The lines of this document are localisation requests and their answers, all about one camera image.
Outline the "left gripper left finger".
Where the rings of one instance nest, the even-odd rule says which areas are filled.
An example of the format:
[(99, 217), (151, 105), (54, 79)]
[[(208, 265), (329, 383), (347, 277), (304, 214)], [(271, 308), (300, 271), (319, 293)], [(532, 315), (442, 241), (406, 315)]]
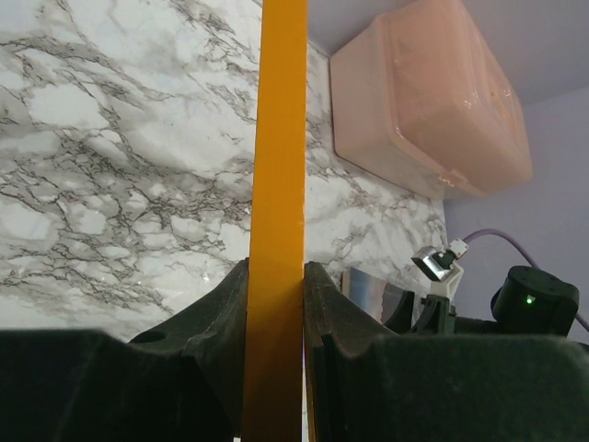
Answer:
[(98, 330), (1, 333), (5, 441), (231, 441), (239, 436), (248, 262), (123, 342)]

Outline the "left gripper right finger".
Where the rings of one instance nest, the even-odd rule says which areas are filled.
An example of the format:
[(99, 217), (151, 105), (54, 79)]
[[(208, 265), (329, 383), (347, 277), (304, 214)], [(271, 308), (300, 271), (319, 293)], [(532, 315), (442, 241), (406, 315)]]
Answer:
[(305, 267), (313, 441), (584, 441), (588, 354), (560, 337), (396, 334)]

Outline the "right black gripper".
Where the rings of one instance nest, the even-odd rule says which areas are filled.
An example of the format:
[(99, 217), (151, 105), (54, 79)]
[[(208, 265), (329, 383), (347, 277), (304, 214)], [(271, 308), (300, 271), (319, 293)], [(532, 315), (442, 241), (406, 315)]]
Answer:
[(555, 335), (569, 334), (579, 309), (579, 290), (538, 268), (515, 266), (491, 299), (492, 320), (459, 317), (448, 297), (422, 299), (412, 320), (415, 294), (403, 293), (385, 326), (397, 334)]

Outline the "orange wooden picture frame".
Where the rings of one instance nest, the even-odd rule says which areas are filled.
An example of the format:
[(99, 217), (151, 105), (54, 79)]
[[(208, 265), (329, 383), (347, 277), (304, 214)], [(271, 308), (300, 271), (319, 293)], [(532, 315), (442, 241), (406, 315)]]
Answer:
[(262, 7), (242, 438), (302, 437), (306, 1)]

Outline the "sunset landscape photo print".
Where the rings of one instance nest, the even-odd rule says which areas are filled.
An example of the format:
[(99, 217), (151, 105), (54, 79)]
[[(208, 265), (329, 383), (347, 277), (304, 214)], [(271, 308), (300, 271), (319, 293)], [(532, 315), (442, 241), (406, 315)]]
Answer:
[(372, 318), (385, 323), (398, 307), (404, 290), (352, 267), (342, 273), (341, 292)]

